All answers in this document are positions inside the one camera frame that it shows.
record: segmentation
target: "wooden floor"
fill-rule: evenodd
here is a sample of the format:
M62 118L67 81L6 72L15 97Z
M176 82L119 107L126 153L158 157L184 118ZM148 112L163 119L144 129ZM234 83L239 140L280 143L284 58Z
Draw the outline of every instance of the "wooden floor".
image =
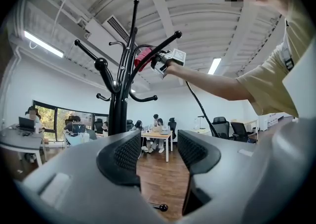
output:
M279 123L270 127L265 132L259 132L259 141L266 136L273 135L280 127L292 121L292 117L279 120ZM49 160L59 152L60 148L50 149L47 152ZM14 151L3 151L3 156L8 162L9 170L13 178L22 181L30 172L37 168L37 163L30 164L25 160L19 161ZM169 162L165 161L165 152L159 154L143 153L137 162L137 174L141 178L143 197L150 203L167 204L167 212L160 212L169 221L181 218L182 206L187 190L189 172L184 165L177 147L174 145L173 152L169 152Z

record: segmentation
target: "yellow t-shirt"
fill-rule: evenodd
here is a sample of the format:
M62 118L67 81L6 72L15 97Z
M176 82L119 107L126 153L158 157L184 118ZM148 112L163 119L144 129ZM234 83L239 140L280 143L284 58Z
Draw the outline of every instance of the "yellow t-shirt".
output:
M315 28L300 0L289 0L288 23L285 35L292 54L294 65L303 56L314 34ZM298 117L296 108L282 80L289 73L281 60L282 44L278 45L271 56L257 68L240 76L237 80L254 97L251 103L258 115L286 112Z

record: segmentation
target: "gray chair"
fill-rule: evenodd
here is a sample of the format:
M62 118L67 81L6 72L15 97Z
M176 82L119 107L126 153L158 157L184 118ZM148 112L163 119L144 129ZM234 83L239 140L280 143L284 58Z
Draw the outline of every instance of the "gray chair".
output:
M220 138L229 139L229 122L224 117L214 118L212 125Z

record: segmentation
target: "window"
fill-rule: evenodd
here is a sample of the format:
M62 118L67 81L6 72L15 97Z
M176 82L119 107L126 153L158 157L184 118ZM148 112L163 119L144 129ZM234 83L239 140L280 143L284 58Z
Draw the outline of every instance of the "window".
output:
M85 113L79 111L72 111L63 108L58 108L57 110L57 140L62 141L64 138L64 127L66 126L65 120L69 118L69 116L79 116L80 122L85 125L87 129L92 128L92 113Z
M41 123L45 127L44 137L49 141L63 141L64 127L66 126L66 119L69 116L79 116L82 124L87 129L94 130L94 121L96 118L102 118L103 122L108 120L108 114L89 113L82 111L73 111L66 108L33 101L33 105L38 109L41 116Z
M55 117L57 107L34 101L34 106L40 115L40 122L45 127L44 137L48 138L49 141L56 140L56 126Z

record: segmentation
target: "red object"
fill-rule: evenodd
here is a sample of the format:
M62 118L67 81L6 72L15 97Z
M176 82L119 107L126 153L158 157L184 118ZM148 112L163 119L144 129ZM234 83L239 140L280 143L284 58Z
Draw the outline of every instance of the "red object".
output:
M150 53L151 51L152 51L152 50L151 50L149 47L147 47L146 49L144 49L144 50L135 58L135 60L134 60L134 65L135 65L135 67L136 67L136 66L146 57L146 55L147 55L148 53ZM151 62L151 59L139 69L139 72L141 72L141 71L144 69L144 67L145 67L149 62Z

